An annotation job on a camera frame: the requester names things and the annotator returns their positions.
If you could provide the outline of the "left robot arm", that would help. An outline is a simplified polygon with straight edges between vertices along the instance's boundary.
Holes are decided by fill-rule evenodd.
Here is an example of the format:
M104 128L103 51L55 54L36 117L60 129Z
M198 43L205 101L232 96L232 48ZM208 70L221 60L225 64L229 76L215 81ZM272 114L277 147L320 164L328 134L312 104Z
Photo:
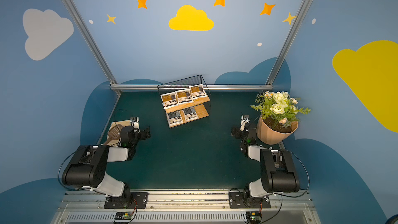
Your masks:
M132 160L139 141L150 138L151 133L149 127L140 130L130 125L121 129L120 136L118 146L79 146L62 174L61 184L77 189L89 188L104 194L109 200L129 202L130 187L108 175L106 168L111 162Z

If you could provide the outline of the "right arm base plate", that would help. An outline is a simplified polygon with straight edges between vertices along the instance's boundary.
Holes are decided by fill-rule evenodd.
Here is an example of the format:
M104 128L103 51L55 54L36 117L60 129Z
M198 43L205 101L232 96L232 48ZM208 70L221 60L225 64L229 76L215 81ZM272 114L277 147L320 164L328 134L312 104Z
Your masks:
M271 208L269 198L254 198L244 192L230 191L230 208Z

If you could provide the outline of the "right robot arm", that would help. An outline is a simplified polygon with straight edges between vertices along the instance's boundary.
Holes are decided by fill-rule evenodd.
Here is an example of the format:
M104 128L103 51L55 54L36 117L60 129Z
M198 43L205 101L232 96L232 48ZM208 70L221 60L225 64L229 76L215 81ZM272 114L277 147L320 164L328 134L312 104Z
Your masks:
M264 198L271 194L288 194L300 190L300 180L291 152L258 145L256 126L249 122L239 127L233 126L231 135L240 140L243 154L260 164L260 178L245 188L248 197Z

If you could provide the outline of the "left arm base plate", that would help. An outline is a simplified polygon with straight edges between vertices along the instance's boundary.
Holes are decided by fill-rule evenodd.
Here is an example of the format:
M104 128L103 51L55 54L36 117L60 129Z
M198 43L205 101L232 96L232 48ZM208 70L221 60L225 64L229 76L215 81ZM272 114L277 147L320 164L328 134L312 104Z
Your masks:
M106 197L104 209L145 209L148 192L131 192L128 197Z

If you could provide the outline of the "grey coffee bag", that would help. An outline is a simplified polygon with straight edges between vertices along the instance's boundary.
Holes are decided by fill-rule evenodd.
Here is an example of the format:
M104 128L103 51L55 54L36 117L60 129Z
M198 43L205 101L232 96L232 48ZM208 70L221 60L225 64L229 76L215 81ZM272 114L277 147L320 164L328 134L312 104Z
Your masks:
M196 109L194 107L185 108L182 111L184 119L187 122L199 119L199 115L197 114Z
M170 112L166 114L169 127L174 127L183 123L180 111Z

